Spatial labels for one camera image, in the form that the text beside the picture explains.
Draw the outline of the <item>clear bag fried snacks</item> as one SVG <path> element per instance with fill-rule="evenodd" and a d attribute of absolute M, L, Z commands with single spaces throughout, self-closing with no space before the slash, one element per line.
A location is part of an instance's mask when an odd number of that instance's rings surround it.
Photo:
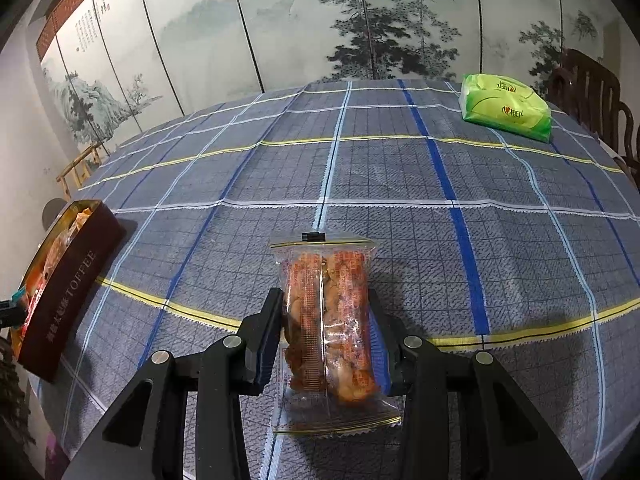
<path fill-rule="evenodd" d="M 44 260 L 42 277 L 45 281 L 49 281 L 55 267 L 60 262 L 66 251 L 66 248 L 73 240 L 74 234 L 71 230 L 63 231 L 51 244 L 46 260 Z"/>

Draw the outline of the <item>clear bag orange snacks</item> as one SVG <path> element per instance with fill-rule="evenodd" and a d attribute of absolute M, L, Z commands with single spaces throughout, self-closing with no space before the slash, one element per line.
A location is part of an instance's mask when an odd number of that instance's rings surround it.
<path fill-rule="evenodd" d="M 344 233 L 274 238 L 284 346 L 278 434 L 362 434 L 400 421 L 370 306 L 375 242 Z"/>

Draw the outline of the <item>orange yellow snack packet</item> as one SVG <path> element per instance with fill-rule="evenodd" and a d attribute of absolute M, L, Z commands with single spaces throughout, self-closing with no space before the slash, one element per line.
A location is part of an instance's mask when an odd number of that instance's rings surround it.
<path fill-rule="evenodd" d="M 79 211 L 78 214 L 76 214 L 75 220 L 70 225 L 70 235 L 75 236 L 91 215 L 92 210 L 90 208 L 85 208 L 84 210 Z"/>

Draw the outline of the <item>gold toffee tin box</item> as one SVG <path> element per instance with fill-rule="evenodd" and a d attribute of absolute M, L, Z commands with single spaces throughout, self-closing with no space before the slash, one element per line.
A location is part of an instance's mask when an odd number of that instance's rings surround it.
<path fill-rule="evenodd" d="M 74 236 L 49 281 L 42 277 L 44 260 L 58 234 L 70 229 L 85 208 L 92 215 Z M 106 260 L 125 234 L 114 212 L 102 200 L 75 200 L 67 204 L 47 230 L 11 301 L 22 304 L 27 318 L 9 327 L 17 363 L 46 382 L 54 382 L 61 356 L 70 339 L 90 289 Z"/>

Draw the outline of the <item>round stone millstone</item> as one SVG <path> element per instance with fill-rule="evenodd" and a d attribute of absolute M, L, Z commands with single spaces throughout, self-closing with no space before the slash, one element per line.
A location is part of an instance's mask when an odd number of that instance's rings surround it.
<path fill-rule="evenodd" d="M 50 229 L 58 215 L 66 208 L 67 202 L 62 198 L 55 197 L 48 200 L 41 213 L 41 224 L 45 231 Z"/>

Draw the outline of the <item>blue plaid tablecloth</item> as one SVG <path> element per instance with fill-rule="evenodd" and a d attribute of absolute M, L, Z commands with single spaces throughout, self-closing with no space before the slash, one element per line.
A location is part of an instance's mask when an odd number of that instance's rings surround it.
<path fill-rule="evenodd" d="M 452 84 L 307 84 L 146 130 L 77 195 L 126 238 L 39 389 L 68 454 L 152 352 L 258 311 L 270 240 L 314 229 L 375 241 L 372 286 L 409 330 L 494 350 L 585 478 L 639 425 L 639 194 L 561 112 L 537 143 L 465 122 Z"/>

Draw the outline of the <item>painted landscape folding screen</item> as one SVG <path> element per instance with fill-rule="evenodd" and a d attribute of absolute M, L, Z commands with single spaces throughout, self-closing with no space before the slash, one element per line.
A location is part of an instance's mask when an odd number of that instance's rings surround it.
<path fill-rule="evenodd" d="M 622 25 L 611 0 L 60 0 L 36 51 L 73 144 L 116 148 L 314 81 L 485 72 L 542 90 L 567 50 L 616 65 Z"/>

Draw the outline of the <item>green tissue pack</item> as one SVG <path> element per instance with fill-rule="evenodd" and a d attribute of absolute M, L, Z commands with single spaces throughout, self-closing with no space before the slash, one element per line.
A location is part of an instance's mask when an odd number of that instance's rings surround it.
<path fill-rule="evenodd" d="M 491 74 L 465 75 L 459 103 L 466 122 L 550 142 L 550 107 L 521 81 Z"/>

